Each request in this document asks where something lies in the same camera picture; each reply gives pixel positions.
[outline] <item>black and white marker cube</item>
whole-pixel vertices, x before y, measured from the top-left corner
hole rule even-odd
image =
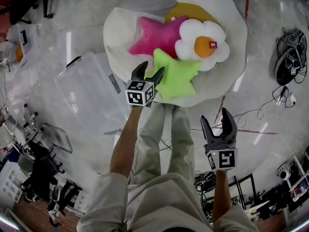
[[[238,149],[211,150],[207,154],[212,171],[236,168]]]
[[[129,80],[126,85],[126,101],[129,105],[146,106],[155,96],[153,82]]]

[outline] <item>white plush pillow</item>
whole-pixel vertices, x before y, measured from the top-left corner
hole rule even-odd
[[[178,97],[168,101],[157,94],[155,101],[171,103],[183,107],[194,106],[204,100],[224,95],[241,76],[246,64],[247,26],[232,0],[177,0],[196,4],[210,13],[226,33],[226,42],[230,47],[228,59],[218,63],[209,72],[201,72],[192,83],[197,94],[192,97]],[[163,18],[147,13],[114,8],[104,25],[104,45],[111,69],[127,82],[132,71],[143,61],[153,66],[153,58],[147,55],[133,56],[128,49],[141,38],[139,17],[145,16],[160,21]]]

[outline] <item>white sleeve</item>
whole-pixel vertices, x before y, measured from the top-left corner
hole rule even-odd
[[[229,209],[213,226],[214,232],[258,232],[242,207],[238,204]]]
[[[126,231],[126,206],[127,178],[115,173],[102,175],[86,214],[77,224],[77,231]]]

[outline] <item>red tag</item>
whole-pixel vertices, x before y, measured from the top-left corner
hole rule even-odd
[[[209,47],[210,49],[217,49],[218,45],[216,41],[209,41]]]

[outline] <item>orange yolk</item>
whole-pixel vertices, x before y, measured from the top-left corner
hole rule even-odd
[[[213,54],[215,49],[210,48],[210,42],[213,41],[210,37],[200,36],[195,40],[194,51],[201,58],[207,58]]]

